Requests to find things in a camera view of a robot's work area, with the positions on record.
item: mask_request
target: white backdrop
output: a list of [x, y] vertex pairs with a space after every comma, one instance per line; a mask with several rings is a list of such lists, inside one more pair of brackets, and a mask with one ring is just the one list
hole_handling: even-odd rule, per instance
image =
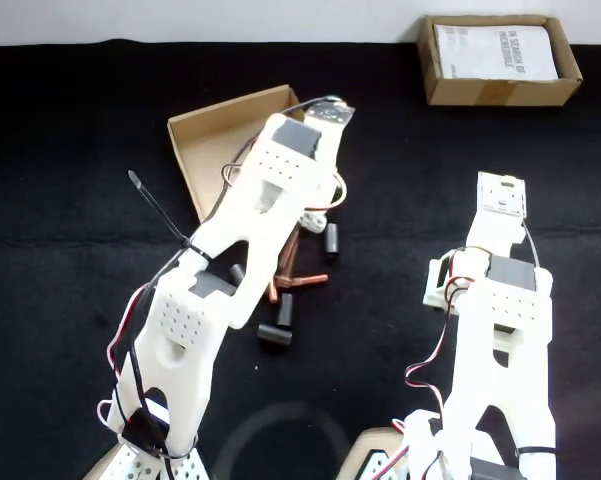
[[601, 0], [0, 0], [0, 45], [413, 41], [424, 14], [539, 13], [601, 43]]

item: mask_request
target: black rubber cylinder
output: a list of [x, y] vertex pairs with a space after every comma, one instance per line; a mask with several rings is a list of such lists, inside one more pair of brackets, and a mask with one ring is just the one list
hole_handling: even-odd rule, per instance
[[335, 260], [340, 254], [337, 223], [327, 223], [324, 230], [324, 253], [327, 260]]
[[231, 275], [231, 283], [237, 287], [244, 279], [244, 268], [239, 263], [236, 263], [229, 269], [229, 275]]
[[291, 345], [291, 330], [285, 330], [272, 325], [267, 325], [266, 323], [261, 323], [258, 325], [257, 335], [260, 340], [264, 340], [266, 342], [284, 346]]
[[283, 293], [280, 296], [280, 307], [276, 317], [276, 325], [284, 328], [291, 328], [291, 317], [293, 314], [293, 295]]

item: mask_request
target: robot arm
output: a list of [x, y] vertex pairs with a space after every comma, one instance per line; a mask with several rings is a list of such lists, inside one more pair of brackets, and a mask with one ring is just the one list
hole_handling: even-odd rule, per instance
[[[511, 246], [524, 239], [525, 216], [524, 181], [480, 172], [466, 247], [430, 262], [424, 303], [457, 314], [458, 332], [442, 429], [432, 432], [431, 415], [422, 411], [405, 419], [405, 432], [410, 426], [420, 432], [408, 454], [412, 478], [421, 478], [437, 452], [440, 461], [430, 469], [430, 480], [555, 478], [547, 368], [553, 280], [537, 259], [534, 266], [509, 257]], [[504, 365], [494, 352], [504, 354]], [[502, 465], [490, 437], [475, 430], [490, 405], [506, 418], [519, 472]]]
[[[166, 403], [160, 409], [151, 402], [154, 408], [149, 410], [166, 431], [165, 445], [172, 458], [187, 455], [194, 446], [227, 328], [242, 328], [248, 321], [305, 210], [320, 206], [326, 210], [333, 197], [334, 177], [339, 177], [337, 147], [353, 109], [342, 102], [326, 103], [342, 121], [322, 115], [320, 103], [314, 105], [313, 114], [307, 112], [305, 123], [282, 114], [268, 119], [215, 214], [193, 234], [191, 248], [177, 266], [157, 282], [134, 346], [145, 394], [151, 398], [151, 392], [159, 392]], [[207, 267], [238, 241], [249, 246], [245, 276], [236, 287]], [[109, 428], [122, 442], [151, 453], [138, 431], [134, 434], [129, 428], [129, 419], [141, 408], [129, 356], [112, 405]]]

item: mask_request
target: black fabric surface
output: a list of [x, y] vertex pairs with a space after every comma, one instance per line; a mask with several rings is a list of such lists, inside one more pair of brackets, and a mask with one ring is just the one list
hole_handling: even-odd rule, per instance
[[[104, 348], [176, 249], [126, 170], [191, 232], [167, 118], [281, 83], [357, 108], [339, 157], [341, 259], [323, 267], [319, 239], [304, 240], [302, 268], [333, 276], [297, 295], [289, 351], [259, 347], [267, 308], [227, 335], [201, 429], [208, 468], [333, 478], [363, 429], [435, 408], [401, 378], [437, 339], [428, 260], [462, 244], [482, 169], [526, 180], [554, 274], [559, 476], [601, 478], [601, 47], [575, 54], [585, 84], [568, 106], [518, 110], [428, 107], [413, 45], [0, 48], [0, 478], [81, 478], [114, 443], [94, 413], [113, 386]], [[447, 393], [452, 355], [449, 342], [423, 374]]]

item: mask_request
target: cardboard box lid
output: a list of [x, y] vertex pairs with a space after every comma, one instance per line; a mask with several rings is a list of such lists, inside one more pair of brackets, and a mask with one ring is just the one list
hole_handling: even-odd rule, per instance
[[[479, 78], [444, 78], [440, 69], [434, 25], [506, 26], [537, 25], [549, 32], [559, 79], [549, 82], [520, 80], [485, 80]], [[582, 83], [569, 42], [556, 18], [542, 15], [502, 16], [428, 16], [423, 20], [418, 38], [427, 100], [431, 105], [516, 105], [559, 106], [573, 95]]]
[[291, 87], [281, 85], [168, 120], [173, 151], [200, 221], [220, 195], [222, 166], [234, 159], [270, 115], [297, 103]]

